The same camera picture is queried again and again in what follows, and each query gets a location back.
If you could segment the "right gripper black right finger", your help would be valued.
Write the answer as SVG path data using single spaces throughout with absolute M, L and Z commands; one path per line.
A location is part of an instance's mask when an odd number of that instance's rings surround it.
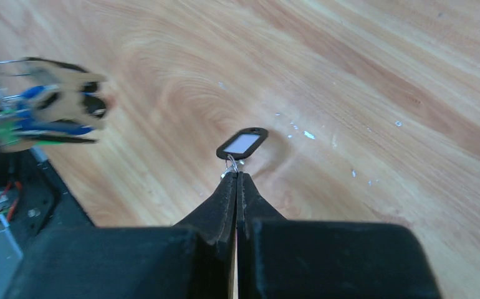
M 420 242 L 381 222 L 293 221 L 237 180 L 240 298 L 441 298 Z

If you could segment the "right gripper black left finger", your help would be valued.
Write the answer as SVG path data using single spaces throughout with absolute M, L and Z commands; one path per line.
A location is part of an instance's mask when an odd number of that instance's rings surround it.
M 231 298 L 238 177 L 170 227 L 44 229 L 6 298 Z

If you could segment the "key with black tag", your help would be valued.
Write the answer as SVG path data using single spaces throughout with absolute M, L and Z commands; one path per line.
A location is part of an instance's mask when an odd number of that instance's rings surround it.
M 219 146 L 216 150 L 216 156 L 226 163 L 226 169 L 222 173 L 221 179 L 228 173 L 240 172 L 246 159 L 262 145 L 268 136 L 269 132 L 265 128 L 244 128 L 237 131 Z

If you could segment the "keyring with key bunch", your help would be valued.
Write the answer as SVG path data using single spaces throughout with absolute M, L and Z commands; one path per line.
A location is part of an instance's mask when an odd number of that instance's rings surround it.
M 17 76 L 31 86 L 7 94 L 12 77 L 0 61 L 0 152 L 29 150 L 37 145 L 95 144 L 87 134 L 105 128 L 108 103 L 98 91 L 106 77 L 79 65 L 41 57 L 13 60 Z

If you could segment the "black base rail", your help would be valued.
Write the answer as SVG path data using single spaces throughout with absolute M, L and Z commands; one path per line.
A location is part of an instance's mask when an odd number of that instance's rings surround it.
M 0 234 L 18 254 L 47 229 L 92 226 L 41 149 L 0 152 Z

